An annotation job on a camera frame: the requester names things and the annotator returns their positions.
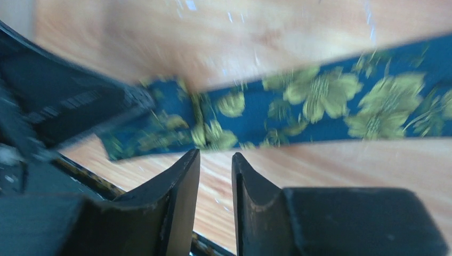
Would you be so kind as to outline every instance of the wooden floor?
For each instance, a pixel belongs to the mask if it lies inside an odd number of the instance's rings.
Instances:
[[[193,91],[208,90],[449,33],[450,10],[448,0],[38,0],[35,41],[124,81],[175,74]],[[113,164],[94,137],[64,154],[126,190],[180,157]],[[319,143],[243,154],[281,187],[411,189],[452,242],[450,139]],[[234,252],[232,155],[202,156],[195,231]]]

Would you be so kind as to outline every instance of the fabric strap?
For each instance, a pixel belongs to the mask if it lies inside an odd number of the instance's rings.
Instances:
[[[149,115],[98,134],[111,161],[332,140],[452,135],[452,34],[189,94],[180,79],[145,84]]]

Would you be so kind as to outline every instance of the floral fabric strap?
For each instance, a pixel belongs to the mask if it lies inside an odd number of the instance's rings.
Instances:
[[[177,79],[146,86],[147,116],[100,134],[110,160],[194,147],[452,135],[452,35],[189,95]]]

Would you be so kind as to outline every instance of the black object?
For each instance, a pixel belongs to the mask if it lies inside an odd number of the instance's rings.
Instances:
[[[199,150],[128,193],[56,151],[153,107],[145,89],[64,61],[0,22],[0,256],[231,256],[192,232]],[[232,180],[238,255],[448,250],[403,189],[281,190],[241,154]]]
[[[421,201],[399,188],[284,188],[232,160],[238,255],[446,255]]]
[[[25,158],[41,160],[43,150],[69,146],[154,104],[144,88],[59,58],[0,21],[0,142]]]

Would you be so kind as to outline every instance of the wood grain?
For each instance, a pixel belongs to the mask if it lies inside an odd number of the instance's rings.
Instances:
[[[39,0],[36,42],[124,81],[174,74],[192,90],[209,90],[448,33],[450,10],[448,0]],[[278,186],[411,189],[451,242],[451,153],[452,140],[441,139],[316,143],[244,155]],[[180,157],[113,164],[97,138],[64,154],[126,190]],[[232,155],[202,156],[195,230],[234,252]]]

